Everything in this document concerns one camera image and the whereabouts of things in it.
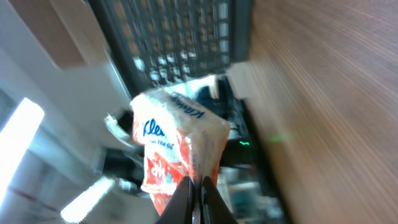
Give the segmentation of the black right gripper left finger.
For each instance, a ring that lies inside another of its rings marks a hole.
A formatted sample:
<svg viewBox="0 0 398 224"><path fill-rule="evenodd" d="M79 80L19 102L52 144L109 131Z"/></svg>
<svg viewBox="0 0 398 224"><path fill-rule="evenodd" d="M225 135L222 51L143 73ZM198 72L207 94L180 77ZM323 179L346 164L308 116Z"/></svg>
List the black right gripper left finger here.
<svg viewBox="0 0 398 224"><path fill-rule="evenodd" d="M172 198L155 224L192 224L194 186L189 176L177 186Z"/></svg>

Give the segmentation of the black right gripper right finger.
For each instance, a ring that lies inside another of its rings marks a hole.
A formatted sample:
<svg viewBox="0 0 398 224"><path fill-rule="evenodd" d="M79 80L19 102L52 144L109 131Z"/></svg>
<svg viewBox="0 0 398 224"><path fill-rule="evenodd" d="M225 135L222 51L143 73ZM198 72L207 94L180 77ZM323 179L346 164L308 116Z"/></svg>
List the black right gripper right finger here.
<svg viewBox="0 0 398 224"><path fill-rule="evenodd" d="M201 224L238 224L210 177L201 184Z"/></svg>

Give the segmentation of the small red tissue pack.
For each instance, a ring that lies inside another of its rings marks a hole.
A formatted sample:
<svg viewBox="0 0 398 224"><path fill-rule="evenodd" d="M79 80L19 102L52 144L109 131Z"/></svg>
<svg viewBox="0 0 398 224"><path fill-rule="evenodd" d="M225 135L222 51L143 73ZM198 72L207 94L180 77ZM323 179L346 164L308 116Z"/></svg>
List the small red tissue pack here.
<svg viewBox="0 0 398 224"><path fill-rule="evenodd" d="M203 105L168 88L137 95L130 103L134 113L134 142L144 146L144 180L162 214L180 181L208 176L215 184L230 123Z"/></svg>

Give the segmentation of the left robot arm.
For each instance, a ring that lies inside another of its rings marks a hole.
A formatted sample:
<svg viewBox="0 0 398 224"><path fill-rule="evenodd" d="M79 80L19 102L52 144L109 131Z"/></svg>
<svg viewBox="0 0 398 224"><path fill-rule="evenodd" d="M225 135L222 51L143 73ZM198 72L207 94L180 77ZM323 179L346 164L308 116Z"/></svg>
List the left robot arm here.
<svg viewBox="0 0 398 224"><path fill-rule="evenodd" d="M242 104L235 97L227 77L217 78L213 86L201 87L194 100L230 123L229 141L237 141L242 146L250 145Z"/></svg>

